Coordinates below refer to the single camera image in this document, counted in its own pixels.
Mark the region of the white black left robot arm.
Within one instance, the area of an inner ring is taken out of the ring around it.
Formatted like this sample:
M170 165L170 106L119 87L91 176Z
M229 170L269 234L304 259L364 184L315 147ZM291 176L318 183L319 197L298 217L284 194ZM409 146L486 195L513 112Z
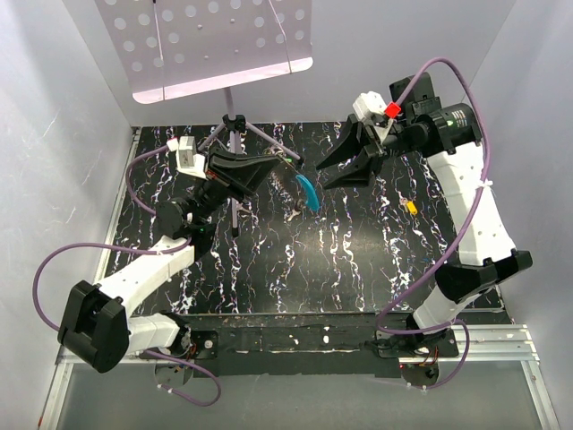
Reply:
M234 154L220 146L202 155L192 144L169 147L179 173L198 183L184 198L161 202L155 209L159 241L120 271L95 283L72 287L57 331L58 342L100 373L125 355L161 348L183 357L191 346L183 322L171 314L135 315L136 308L172 276L208 254L217 226L211 215L229 199L253 196L280 165L278 155Z

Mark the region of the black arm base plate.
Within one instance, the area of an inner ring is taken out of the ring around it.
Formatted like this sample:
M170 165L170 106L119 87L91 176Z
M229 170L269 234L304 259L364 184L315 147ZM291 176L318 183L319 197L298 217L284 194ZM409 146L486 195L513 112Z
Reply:
M374 313L188 314L192 359L217 376L372 374L398 378L402 359L434 365L461 351L453 330L394 336Z

